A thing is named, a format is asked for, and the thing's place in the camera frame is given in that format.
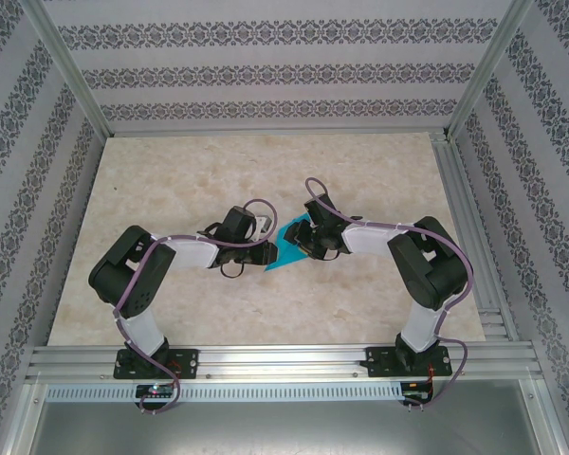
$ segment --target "wall panel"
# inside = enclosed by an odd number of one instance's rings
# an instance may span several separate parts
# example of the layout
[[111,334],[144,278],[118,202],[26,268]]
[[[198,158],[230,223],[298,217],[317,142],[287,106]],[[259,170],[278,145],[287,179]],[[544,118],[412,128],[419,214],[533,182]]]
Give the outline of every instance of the wall panel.
[[101,150],[20,5],[0,0],[0,437],[28,348],[46,344]]
[[444,127],[508,4],[45,3],[117,133]]
[[569,441],[569,0],[534,2],[457,144]]

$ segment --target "cable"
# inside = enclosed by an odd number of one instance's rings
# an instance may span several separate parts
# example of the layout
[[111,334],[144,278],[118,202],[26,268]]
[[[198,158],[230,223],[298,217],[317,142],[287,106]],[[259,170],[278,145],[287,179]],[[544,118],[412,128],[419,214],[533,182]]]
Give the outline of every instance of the cable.
[[332,258],[329,259],[321,259],[321,261],[323,261],[324,263],[328,263],[330,261],[335,261],[338,257],[340,256],[340,252],[338,251],[335,256],[333,256]]
[[[326,186],[318,178],[316,178],[316,177],[306,178],[305,179],[305,188],[307,189],[307,192],[310,193],[310,196],[312,196],[312,200],[316,201],[320,206],[322,206],[323,209],[330,211],[334,215],[341,218],[343,221],[347,221],[348,223],[353,224],[353,225],[366,226],[368,228],[384,228],[384,229],[394,229],[394,230],[398,229],[399,225],[393,225],[390,223],[362,222],[359,220],[355,220],[354,218],[346,216],[343,213],[341,213],[340,211],[337,211],[337,210],[333,209],[332,207],[329,207],[324,202],[322,202],[321,199],[319,199],[317,194],[315,194],[312,191],[312,189],[310,188],[311,182],[318,183],[321,186],[321,188],[325,194],[328,194],[329,190],[326,188]],[[434,327],[434,335],[439,340],[444,341],[446,343],[459,344],[462,347],[462,349],[464,350],[464,355],[462,357],[462,361],[459,364],[459,368],[457,369],[457,371],[455,372],[455,374],[453,375],[451,380],[443,387],[443,389],[426,405],[423,405],[423,406],[416,405],[420,408],[428,408],[433,403],[438,401],[440,399],[440,397],[443,395],[443,393],[455,383],[455,381],[457,380],[457,377],[461,374],[461,372],[464,369],[464,366],[466,365],[466,362],[468,360],[468,346],[466,345],[466,343],[464,341],[462,341],[461,339],[443,338],[439,335],[439,333],[440,333],[441,327],[443,326],[443,322],[445,322],[445,318],[447,317],[447,313],[449,312],[449,310],[452,307],[454,307],[455,305],[457,305],[460,301],[465,299],[466,296],[472,290],[472,286],[474,285],[474,274],[472,272],[472,265],[470,264],[468,257],[466,256],[466,254],[464,254],[464,251],[462,251],[460,249],[460,247],[457,246],[454,242],[451,242],[449,239],[446,239],[442,235],[439,235],[435,232],[432,232],[431,230],[423,229],[421,227],[405,225],[404,229],[410,230],[412,232],[417,232],[419,234],[423,234],[423,235],[426,235],[428,237],[432,237],[437,242],[448,246],[459,257],[460,261],[464,265],[464,268],[466,269],[466,273],[468,274],[468,284],[466,285],[464,292],[462,292],[459,296],[457,296],[455,299],[453,299],[450,303],[445,305],[445,307],[444,307],[445,311],[442,312],[440,318],[436,322],[436,326]]]
[[228,275],[226,272],[224,272],[224,265],[221,264],[221,267],[219,267],[219,271],[221,272],[221,274],[226,277],[226,278],[230,278],[230,279],[235,279],[240,277],[243,272],[245,271],[245,263],[241,263],[240,264],[240,272],[238,272],[238,275]]
[[429,381],[430,381],[430,391],[428,393],[434,392],[434,367],[432,364],[428,365],[428,374],[429,374]]
[[128,344],[130,346],[130,348],[133,351],[135,351],[141,358],[143,358],[147,362],[149,362],[152,365],[154,365],[155,367],[157,367],[159,370],[161,370],[161,371],[165,372],[167,375],[169,375],[169,377],[171,377],[172,380],[174,381],[174,385],[175,385],[175,389],[176,389],[174,399],[172,401],[170,401],[169,403],[167,403],[166,405],[164,405],[160,409],[149,410],[149,409],[144,408],[143,407],[143,401],[145,399],[145,396],[142,397],[141,400],[139,401],[139,408],[141,409],[141,413],[143,413],[143,414],[148,413],[148,414],[156,415],[156,414],[160,414],[162,412],[165,412],[165,411],[169,410],[170,408],[172,408],[177,403],[177,401],[179,401],[179,397],[181,396],[181,384],[179,384],[179,379],[177,378],[177,376],[171,370],[166,368],[164,365],[153,360],[150,355],[147,355],[143,351],[141,351],[141,349],[137,346],[137,344],[135,344],[133,342],[133,340],[129,337],[129,335],[126,333],[126,330],[124,330],[122,320],[120,319],[120,310],[122,309],[122,306],[124,306],[124,303],[126,302],[126,300],[131,295],[131,291],[133,290],[133,288],[135,287],[135,284],[137,283],[139,275],[141,274],[141,270],[143,270],[143,267],[147,264],[148,260],[150,259],[150,256],[152,255],[152,252],[160,244],[163,244],[165,242],[169,242],[171,240],[192,240],[192,241],[197,241],[197,242],[205,242],[207,244],[213,244],[213,245],[217,245],[217,246],[227,246],[230,248],[249,248],[252,246],[260,245],[263,242],[267,242],[267,239],[274,233],[274,231],[276,230],[276,226],[278,225],[278,213],[276,212],[276,208],[270,202],[266,201],[266,199],[251,199],[250,201],[248,201],[244,205],[244,209],[246,209],[248,206],[250,206],[251,204],[256,203],[256,202],[261,202],[262,204],[267,205],[272,210],[272,214],[274,216],[274,221],[272,223],[270,230],[267,232],[267,234],[264,237],[257,240],[256,242],[251,242],[249,244],[232,244],[229,242],[221,242],[219,240],[209,239],[206,237],[198,237],[196,235],[189,235],[189,234],[170,235],[167,237],[161,237],[159,239],[156,239],[150,245],[150,247],[147,249],[147,251],[143,255],[143,258],[141,258],[141,261],[139,261],[137,270],[133,274],[133,277],[131,277],[131,281],[129,281],[128,285],[124,289],[124,292],[120,296],[120,300],[118,301],[117,305],[114,307],[112,314],[114,315],[114,319],[116,320],[116,326],[118,327],[118,330],[120,331],[120,333],[124,337],[125,343]]

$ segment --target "black mounting plate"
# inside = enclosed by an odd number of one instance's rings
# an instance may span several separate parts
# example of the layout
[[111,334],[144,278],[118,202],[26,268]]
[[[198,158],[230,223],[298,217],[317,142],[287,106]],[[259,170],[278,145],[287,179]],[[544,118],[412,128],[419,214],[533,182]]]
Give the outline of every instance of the black mounting plate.
[[[115,379],[170,379],[162,370],[155,367],[147,368],[148,362],[128,349],[120,349],[114,365]],[[197,349],[169,349],[167,353],[167,368],[174,372],[179,379],[195,379],[198,370]]]
[[360,362],[366,367],[369,377],[416,377],[428,376],[428,366],[434,368],[434,376],[451,376],[449,350],[445,346],[437,346],[427,362],[408,372],[396,358],[394,346],[372,346],[365,349],[367,360]]

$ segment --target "blue object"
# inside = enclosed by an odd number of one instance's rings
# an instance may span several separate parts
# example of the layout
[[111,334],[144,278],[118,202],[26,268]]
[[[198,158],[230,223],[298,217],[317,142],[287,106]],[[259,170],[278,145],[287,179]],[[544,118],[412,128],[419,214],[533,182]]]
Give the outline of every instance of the blue object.
[[299,218],[295,218],[291,221],[288,225],[281,227],[278,230],[278,235],[276,237],[276,247],[278,247],[278,259],[276,262],[268,265],[266,267],[265,272],[268,270],[273,270],[278,267],[282,267],[283,265],[289,265],[296,263],[302,259],[307,259],[307,254],[299,249],[297,245],[290,244],[285,240],[285,233],[289,226],[293,223],[298,223],[301,220],[310,221],[310,215],[307,213],[305,215],[300,216]]

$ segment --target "purple cable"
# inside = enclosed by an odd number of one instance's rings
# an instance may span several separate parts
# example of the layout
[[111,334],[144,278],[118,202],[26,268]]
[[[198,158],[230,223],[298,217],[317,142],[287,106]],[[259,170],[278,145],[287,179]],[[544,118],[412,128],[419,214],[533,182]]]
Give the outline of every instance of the purple cable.
[[150,245],[148,250],[145,252],[145,254],[143,255],[143,258],[141,258],[141,261],[139,261],[139,265],[137,267],[137,270],[133,274],[131,281],[129,281],[128,285],[124,289],[124,292],[120,296],[120,300],[119,300],[118,304],[116,305],[116,307],[114,307],[114,311],[112,312],[112,314],[114,315],[114,318],[116,319],[116,326],[118,327],[118,330],[120,331],[120,333],[124,337],[124,341],[131,347],[131,349],[133,351],[135,351],[137,354],[139,354],[139,356],[141,356],[141,358],[150,362],[152,365],[157,367],[159,370],[162,370],[167,375],[169,375],[173,379],[173,383],[174,383],[175,388],[176,388],[176,393],[175,393],[174,399],[172,401],[170,401],[169,403],[167,403],[166,405],[164,405],[160,409],[147,410],[146,408],[144,408],[143,402],[145,401],[146,396],[145,395],[142,396],[141,400],[139,401],[139,407],[141,409],[141,413],[143,413],[143,414],[149,413],[149,414],[156,415],[156,414],[160,414],[162,412],[165,412],[166,410],[169,410],[170,408],[172,408],[177,403],[177,401],[179,401],[179,397],[181,396],[181,384],[179,384],[179,378],[175,375],[175,373],[173,373],[171,370],[169,370],[165,366],[161,365],[160,363],[156,362],[149,355],[147,355],[143,351],[141,351],[141,349],[137,346],[137,344],[135,344],[133,342],[133,340],[128,336],[128,334],[126,333],[126,330],[124,330],[124,326],[122,325],[122,321],[120,320],[120,310],[122,309],[122,306],[124,306],[124,303],[126,302],[126,300],[131,295],[131,292],[133,291],[133,288],[135,287],[135,284],[137,283],[139,275],[141,274],[141,270],[143,270],[143,267],[147,264],[148,260],[150,259],[150,255],[158,247],[158,245],[163,244],[163,243],[168,242],[168,241],[171,241],[171,240],[194,240],[197,242],[205,242],[207,244],[213,244],[213,245],[217,245],[217,246],[227,246],[230,248],[249,248],[251,246],[257,246],[257,245],[260,245],[264,242],[267,242],[267,239],[274,233],[274,231],[276,230],[276,226],[278,225],[278,213],[276,213],[276,208],[270,202],[266,201],[266,199],[251,199],[250,201],[248,201],[243,206],[243,209],[246,209],[248,206],[250,206],[251,204],[253,204],[255,202],[261,202],[262,204],[266,204],[272,210],[272,214],[274,216],[272,226],[263,238],[259,239],[256,242],[251,242],[248,244],[232,244],[229,242],[221,242],[219,240],[208,239],[206,237],[199,237],[199,236],[190,235],[190,234],[170,235],[170,236],[161,237],[159,239],[156,239]]
[[[324,202],[322,202],[322,200],[320,200],[318,198],[318,196],[312,191],[312,189],[310,188],[310,183],[311,182],[315,182],[318,183],[321,187],[322,190],[324,191],[325,194],[328,194],[329,190],[326,188],[326,186],[316,177],[308,177],[305,179],[305,187],[307,189],[307,191],[310,193],[310,195],[312,196],[312,200],[316,201],[319,205],[321,205],[325,210],[330,211],[331,213],[333,213],[334,215],[337,215],[339,218],[341,218],[343,221],[347,221],[348,223],[354,224],[354,225],[359,225],[359,226],[366,226],[368,228],[384,228],[384,229],[398,229],[399,225],[393,225],[390,223],[376,223],[376,222],[362,222],[359,220],[355,220],[354,218],[350,218],[349,216],[344,215],[343,213],[327,206]],[[466,268],[466,273],[468,274],[468,284],[466,285],[466,288],[464,289],[464,292],[462,292],[459,296],[457,296],[454,300],[452,300],[450,303],[448,303],[447,305],[445,305],[445,311],[443,311],[443,313],[441,314],[440,318],[438,319],[438,321],[436,322],[436,326],[434,327],[434,335],[440,339],[441,341],[444,341],[446,343],[457,343],[459,344],[462,349],[464,350],[464,355],[462,357],[462,361],[459,364],[459,368],[457,369],[457,371],[455,372],[455,374],[453,375],[453,377],[451,378],[451,380],[445,385],[445,387],[443,387],[443,389],[438,393],[438,395],[436,395],[429,403],[427,403],[426,405],[420,406],[422,408],[428,408],[429,406],[431,406],[433,403],[435,403],[436,401],[438,401],[440,399],[440,397],[443,395],[443,393],[450,388],[454,383],[455,380],[457,380],[457,377],[461,374],[462,370],[464,369],[464,366],[466,366],[466,362],[468,360],[468,346],[466,345],[466,343],[464,341],[462,341],[461,339],[454,339],[454,338],[443,338],[441,336],[439,336],[439,332],[441,327],[443,326],[443,322],[445,322],[445,318],[447,317],[447,313],[449,312],[449,310],[455,306],[456,304],[458,304],[460,301],[462,301],[463,299],[466,298],[466,296],[470,293],[470,291],[472,290],[472,286],[474,285],[474,274],[472,273],[472,266],[470,265],[470,262],[468,260],[468,257],[466,256],[466,254],[464,254],[464,252],[460,249],[459,246],[457,246],[455,243],[451,242],[450,240],[446,239],[445,237],[443,237],[442,235],[439,235],[435,232],[432,232],[431,230],[427,230],[427,229],[422,229],[421,227],[415,227],[415,226],[406,226],[406,225],[402,225],[402,227],[405,230],[410,230],[412,232],[417,232],[419,234],[423,234],[426,235],[428,237],[432,237],[434,240],[436,240],[437,242],[444,244],[446,246],[448,246],[450,249],[453,250],[453,252],[459,257],[459,259],[462,261],[462,264],[464,265],[464,267]]]

